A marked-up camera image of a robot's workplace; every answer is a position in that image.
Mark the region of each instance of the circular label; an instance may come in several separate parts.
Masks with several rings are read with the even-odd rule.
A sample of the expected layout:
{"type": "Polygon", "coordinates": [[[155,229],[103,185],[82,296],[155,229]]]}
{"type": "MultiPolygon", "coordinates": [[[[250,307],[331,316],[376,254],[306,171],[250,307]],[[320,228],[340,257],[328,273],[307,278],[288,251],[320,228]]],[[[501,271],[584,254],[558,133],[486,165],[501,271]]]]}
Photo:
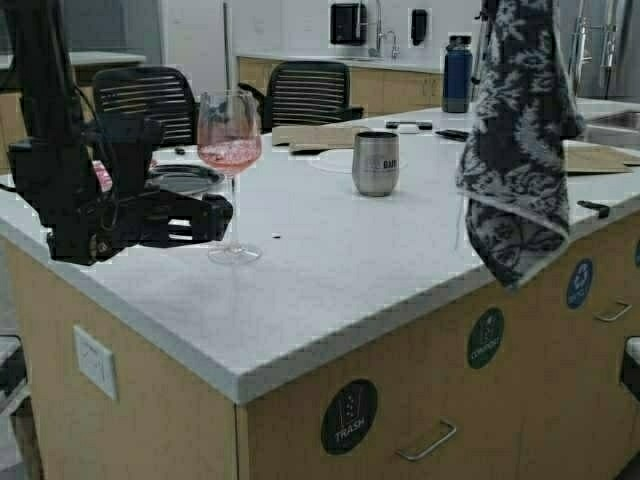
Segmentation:
{"type": "Polygon", "coordinates": [[[469,366],[476,370],[486,367],[498,353],[503,335],[502,310],[492,308],[480,317],[471,331],[467,348],[469,366]]]}
{"type": "Polygon", "coordinates": [[[571,275],[567,288],[567,306],[576,310],[584,305],[593,283],[594,266],[589,259],[582,260],[571,275]]]}
{"type": "Polygon", "coordinates": [[[369,433],[378,410],[378,391],[368,380],[356,380],[335,396],[322,422],[322,445],[330,455],[344,455],[369,433]]]}

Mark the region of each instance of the pink wine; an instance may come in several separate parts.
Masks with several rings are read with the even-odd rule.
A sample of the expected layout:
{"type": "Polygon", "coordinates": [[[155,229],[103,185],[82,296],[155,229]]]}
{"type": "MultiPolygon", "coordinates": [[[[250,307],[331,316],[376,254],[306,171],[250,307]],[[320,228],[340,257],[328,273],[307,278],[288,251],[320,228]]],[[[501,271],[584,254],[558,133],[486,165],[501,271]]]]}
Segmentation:
{"type": "Polygon", "coordinates": [[[211,167],[225,175],[237,175],[255,163],[262,153],[260,137],[231,140],[217,145],[198,147],[198,155],[211,167]]]}

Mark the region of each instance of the chair back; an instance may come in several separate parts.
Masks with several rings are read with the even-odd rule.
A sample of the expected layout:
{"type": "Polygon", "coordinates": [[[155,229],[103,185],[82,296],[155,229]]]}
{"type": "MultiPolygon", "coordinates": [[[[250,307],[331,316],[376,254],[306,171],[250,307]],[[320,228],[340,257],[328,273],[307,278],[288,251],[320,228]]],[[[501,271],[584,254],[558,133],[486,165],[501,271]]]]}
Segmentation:
{"type": "Polygon", "coordinates": [[[93,79],[97,113],[138,115],[164,129],[159,147],[197,143],[197,108],[187,79],[169,67],[103,70],[93,79]]]}
{"type": "Polygon", "coordinates": [[[275,68],[269,81],[265,127],[344,121],[343,112],[349,107],[349,89],[349,68],[343,63],[282,63],[275,68]]]}

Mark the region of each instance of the kitchen towel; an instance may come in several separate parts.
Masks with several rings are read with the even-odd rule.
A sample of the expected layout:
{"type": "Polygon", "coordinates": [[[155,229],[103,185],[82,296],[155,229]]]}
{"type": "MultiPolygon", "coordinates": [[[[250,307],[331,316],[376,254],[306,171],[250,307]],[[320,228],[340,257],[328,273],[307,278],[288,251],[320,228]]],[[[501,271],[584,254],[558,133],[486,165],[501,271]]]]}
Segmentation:
{"type": "Polygon", "coordinates": [[[569,241],[562,141],[582,130],[560,52],[556,0],[491,0],[493,34],[457,185],[469,240],[518,288],[569,241]]]}

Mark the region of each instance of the electrical outlet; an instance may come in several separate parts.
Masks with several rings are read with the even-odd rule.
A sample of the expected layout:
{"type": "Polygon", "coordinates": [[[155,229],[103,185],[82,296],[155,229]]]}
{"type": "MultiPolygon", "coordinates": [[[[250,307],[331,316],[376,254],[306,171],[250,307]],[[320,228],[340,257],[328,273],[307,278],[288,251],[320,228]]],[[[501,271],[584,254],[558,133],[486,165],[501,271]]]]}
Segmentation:
{"type": "Polygon", "coordinates": [[[113,352],[85,332],[73,327],[78,369],[113,400],[118,399],[113,352]]]}

